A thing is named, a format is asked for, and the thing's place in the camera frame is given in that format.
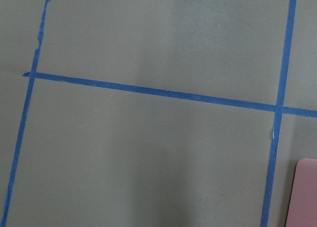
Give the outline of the pink plastic tray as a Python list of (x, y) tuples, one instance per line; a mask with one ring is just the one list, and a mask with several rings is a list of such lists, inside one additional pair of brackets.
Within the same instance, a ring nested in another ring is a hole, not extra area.
[(317, 225), (317, 161), (301, 159), (295, 169), (287, 227), (315, 227)]

